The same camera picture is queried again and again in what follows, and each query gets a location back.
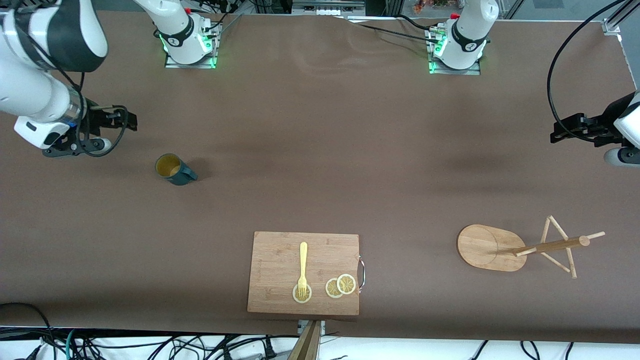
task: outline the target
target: brown table surface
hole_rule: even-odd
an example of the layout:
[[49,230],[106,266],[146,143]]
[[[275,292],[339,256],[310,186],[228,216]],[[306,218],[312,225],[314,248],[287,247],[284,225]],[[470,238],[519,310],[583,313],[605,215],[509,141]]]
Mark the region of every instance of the brown table surface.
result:
[[[0,115],[1,301],[55,326],[291,333],[300,316],[246,312],[253,232],[346,233],[367,284],[360,316],[328,323],[341,336],[640,341],[640,171],[548,140],[547,70],[577,23],[498,22],[481,76],[442,76],[424,43],[332,17],[246,16],[218,69],[164,69],[144,13],[99,15],[109,56],[84,94],[140,130],[105,158],[49,159]],[[631,91],[617,39],[586,27],[556,70],[560,116]],[[200,180],[158,178],[166,152]],[[504,273],[456,252],[469,224],[536,243],[547,215],[607,232],[574,251],[576,280],[542,257]]]

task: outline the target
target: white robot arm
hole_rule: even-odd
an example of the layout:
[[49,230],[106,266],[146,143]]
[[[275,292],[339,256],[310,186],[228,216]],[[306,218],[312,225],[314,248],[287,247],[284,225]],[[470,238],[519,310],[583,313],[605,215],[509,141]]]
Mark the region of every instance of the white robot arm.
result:
[[212,51],[204,39],[211,20],[187,14],[180,0],[133,0],[151,17],[160,32],[167,53],[177,63],[192,64]]
[[[203,41],[209,19],[187,14],[179,0],[134,1],[151,16],[177,63],[197,62],[212,51]],[[57,0],[38,8],[1,11],[0,111],[18,116],[14,130],[46,156],[108,152],[107,139],[90,140],[88,135],[99,136],[100,127],[135,131],[135,115],[123,106],[98,107],[50,73],[94,71],[107,52],[92,0]],[[84,140],[79,139],[81,129]]]
[[14,130],[47,149],[78,125],[86,103],[76,90],[51,76],[55,65],[34,42],[64,71],[90,72],[107,55],[106,38],[90,0],[67,1],[37,12],[9,10],[0,13],[0,26],[0,110],[17,115]]
[[636,92],[625,111],[613,122],[626,140],[618,149],[604,154],[604,160],[621,167],[640,167],[640,91]]
[[446,41],[434,55],[452,69],[467,69],[482,56],[486,36],[498,19],[495,0],[468,0],[458,19],[444,23]]
[[612,102],[602,115],[589,118],[577,113],[560,123],[554,124],[551,143],[574,134],[592,139],[595,147],[618,143],[622,147],[607,151],[604,160],[621,167],[640,167],[640,90]]

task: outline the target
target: yellow plastic fork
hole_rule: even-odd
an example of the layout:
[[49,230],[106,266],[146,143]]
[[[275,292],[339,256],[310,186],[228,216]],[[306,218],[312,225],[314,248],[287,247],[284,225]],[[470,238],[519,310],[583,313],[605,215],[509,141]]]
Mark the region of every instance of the yellow plastic fork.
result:
[[307,267],[307,243],[300,243],[300,278],[298,279],[298,299],[304,299],[307,296],[307,278],[305,277],[305,269]]

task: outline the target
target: dark green mug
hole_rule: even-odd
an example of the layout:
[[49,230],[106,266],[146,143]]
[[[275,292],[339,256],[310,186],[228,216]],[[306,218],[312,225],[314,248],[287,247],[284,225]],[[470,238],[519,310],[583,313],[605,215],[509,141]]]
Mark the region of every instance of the dark green mug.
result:
[[176,154],[164,154],[156,161],[156,172],[174,185],[187,185],[198,179],[198,175],[191,170]]

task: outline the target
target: wooden cutting board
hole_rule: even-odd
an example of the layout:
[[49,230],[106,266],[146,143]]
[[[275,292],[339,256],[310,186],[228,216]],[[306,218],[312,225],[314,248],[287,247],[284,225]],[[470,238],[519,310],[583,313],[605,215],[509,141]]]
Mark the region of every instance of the wooden cutting board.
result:
[[[307,283],[312,296],[299,304],[292,291],[300,277],[300,243],[308,244]],[[326,294],[326,282],[342,274],[358,284],[360,237],[353,234],[272,233],[256,231],[247,311],[250,313],[303,315],[357,315],[358,289],[339,299]]]

